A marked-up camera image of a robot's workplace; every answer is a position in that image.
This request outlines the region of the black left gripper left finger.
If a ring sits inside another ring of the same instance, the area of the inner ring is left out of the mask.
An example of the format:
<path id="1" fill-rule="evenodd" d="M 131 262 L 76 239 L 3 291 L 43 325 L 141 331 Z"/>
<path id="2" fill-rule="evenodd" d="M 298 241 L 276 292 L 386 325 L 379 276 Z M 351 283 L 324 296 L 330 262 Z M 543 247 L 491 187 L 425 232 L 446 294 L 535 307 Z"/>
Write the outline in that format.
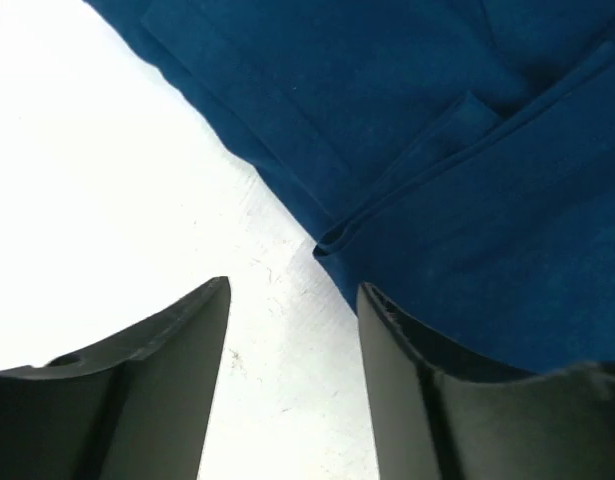
<path id="1" fill-rule="evenodd" d="M 0 479 L 193 479 L 231 303 L 209 280 L 45 366 L 0 371 Z"/>

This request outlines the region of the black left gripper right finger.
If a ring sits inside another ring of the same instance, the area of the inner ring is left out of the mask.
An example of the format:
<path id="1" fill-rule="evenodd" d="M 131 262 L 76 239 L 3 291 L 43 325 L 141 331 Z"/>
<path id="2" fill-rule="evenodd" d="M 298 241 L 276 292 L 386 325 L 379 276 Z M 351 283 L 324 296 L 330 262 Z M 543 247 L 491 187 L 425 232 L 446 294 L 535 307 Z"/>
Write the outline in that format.
<path id="1" fill-rule="evenodd" d="M 615 362 L 533 374 L 363 284 L 357 314 L 383 479 L 615 479 Z"/>

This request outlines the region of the blue t shirt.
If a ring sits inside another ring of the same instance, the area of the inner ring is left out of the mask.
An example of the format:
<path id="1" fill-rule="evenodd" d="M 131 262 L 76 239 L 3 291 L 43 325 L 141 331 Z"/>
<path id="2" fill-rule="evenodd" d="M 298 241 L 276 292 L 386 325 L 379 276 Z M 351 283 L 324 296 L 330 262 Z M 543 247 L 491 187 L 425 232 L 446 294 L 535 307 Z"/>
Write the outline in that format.
<path id="1" fill-rule="evenodd" d="M 615 361 L 615 1 L 96 1 L 349 304 L 530 371 Z"/>

